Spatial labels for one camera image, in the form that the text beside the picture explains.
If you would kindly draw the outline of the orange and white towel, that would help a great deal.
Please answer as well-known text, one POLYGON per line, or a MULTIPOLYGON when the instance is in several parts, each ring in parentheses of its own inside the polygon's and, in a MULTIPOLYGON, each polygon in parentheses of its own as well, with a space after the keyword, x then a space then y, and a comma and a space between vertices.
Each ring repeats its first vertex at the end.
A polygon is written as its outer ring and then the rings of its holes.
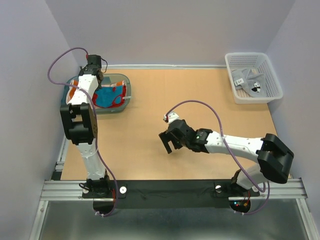
MULTIPOLYGON (((78 80, 76 79, 72 79, 70 81, 70 84, 72 85, 78 85, 78 80)), ((102 87, 115 87, 115 86, 121 86, 121 85, 125 85, 125 82, 124 81, 120 81, 120 82, 116 82, 116 83, 112 83, 112 84, 103 84, 102 87)), ((62 97, 62 103, 63 104, 68 104, 68 102, 72 99, 72 97, 74 96, 75 94, 75 91, 76 89, 74 87, 67 87, 67 89, 64 91, 64 95, 62 97)))

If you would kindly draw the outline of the red and blue cloth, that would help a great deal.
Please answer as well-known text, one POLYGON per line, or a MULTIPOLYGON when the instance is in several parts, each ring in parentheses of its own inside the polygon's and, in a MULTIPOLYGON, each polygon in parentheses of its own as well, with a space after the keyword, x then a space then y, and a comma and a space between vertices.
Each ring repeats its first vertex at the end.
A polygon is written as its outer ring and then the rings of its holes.
POLYGON ((98 108, 118 108, 125 103, 126 94, 125 85, 104 86, 93 94, 92 101, 98 108))

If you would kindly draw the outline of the grey cloth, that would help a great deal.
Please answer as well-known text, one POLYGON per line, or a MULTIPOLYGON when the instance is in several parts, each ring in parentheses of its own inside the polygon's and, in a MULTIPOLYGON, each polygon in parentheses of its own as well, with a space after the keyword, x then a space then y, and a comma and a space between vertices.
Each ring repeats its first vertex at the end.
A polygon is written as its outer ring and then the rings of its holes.
POLYGON ((242 68, 231 71, 232 81, 236 90, 244 90, 253 98, 266 98, 266 76, 254 73, 252 69, 242 68))

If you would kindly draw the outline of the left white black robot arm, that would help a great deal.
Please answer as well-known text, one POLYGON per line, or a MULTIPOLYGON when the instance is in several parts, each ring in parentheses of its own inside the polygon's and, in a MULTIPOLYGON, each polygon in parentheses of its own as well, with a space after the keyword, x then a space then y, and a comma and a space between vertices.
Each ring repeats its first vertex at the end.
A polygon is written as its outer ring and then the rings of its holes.
POLYGON ((60 107, 65 136, 79 150, 87 171, 86 182, 79 184, 84 198, 105 198, 111 193, 107 170, 98 154, 98 122, 92 102, 103 78, 101 56, 89 54, 73 96, 60 107))

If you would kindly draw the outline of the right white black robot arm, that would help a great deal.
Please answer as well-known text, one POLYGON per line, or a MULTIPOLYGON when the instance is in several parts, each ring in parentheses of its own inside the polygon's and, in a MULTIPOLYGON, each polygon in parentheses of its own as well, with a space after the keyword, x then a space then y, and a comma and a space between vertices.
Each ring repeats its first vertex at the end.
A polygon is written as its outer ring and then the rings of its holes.
POLYGON ((226 154, 234 160, 240 157, 254 161, 253 166, 241 167, 232 177, 230 189, 235 195, 266 182, 286 184, 294 159, 294 153, 274 134, 262 138, 221 135, 206 128, 194 130, 183 119, 170 122, 159 138, 168 154, 185 147, 195 153, 226 154))

